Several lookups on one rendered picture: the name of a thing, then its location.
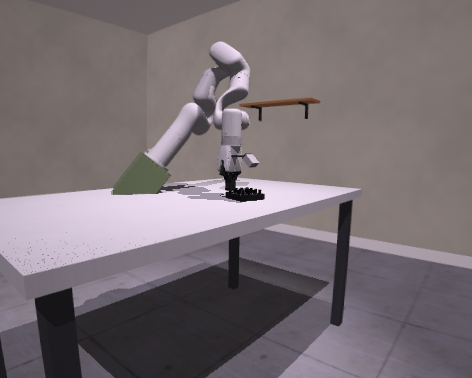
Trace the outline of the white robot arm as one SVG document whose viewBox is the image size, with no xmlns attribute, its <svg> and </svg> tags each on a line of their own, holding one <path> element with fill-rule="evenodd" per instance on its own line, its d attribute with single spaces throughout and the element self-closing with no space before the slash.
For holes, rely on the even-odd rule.
<svg viewBox="0 0 472 378">
<path fill-rule="evenodd" d="M 163 168 L 167 171 L 167 165 L 186 143 L 192 132 L 203 135 L 214 122 L 215 128 L 222 130 L 221 144 L 241 145 L 241 130 L 249 126 L 250 119 L 246 112 L 239 109 L 225 109 L 247 97 L 250 80 L 248 64 L 237 50 L 224 42 L 213 44 L 209 54 L 219 67 L 207 69 L 203 73 L 193 93 L 196 104 L 186 104 L 173 124 L 153 147 L 154 150 L 152 148 L 150 152 L 151 150 L 148 149 L 150 153 L 144 153 L 161 167 L 164 165 L 166 168 Z M 217 101 L 216 88 L 219 82 L 228 76 L 230 76 L 229 90 Z"/>
</svg>

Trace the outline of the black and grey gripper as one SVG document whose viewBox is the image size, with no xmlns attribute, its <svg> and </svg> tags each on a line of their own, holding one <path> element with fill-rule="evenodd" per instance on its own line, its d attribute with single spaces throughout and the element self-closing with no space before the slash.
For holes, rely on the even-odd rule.
<svg viewBox="0 0 472 378">
<path fill-rule="evenodd" d="M 225 190 L 236 189 L 237 176 L 241 174 L 242 157 L 231 157 L 231 155 L 242 155 L 241 145 L 221 144 L 218 154 L 217 169 L 225 180 Z"/>
</svg>

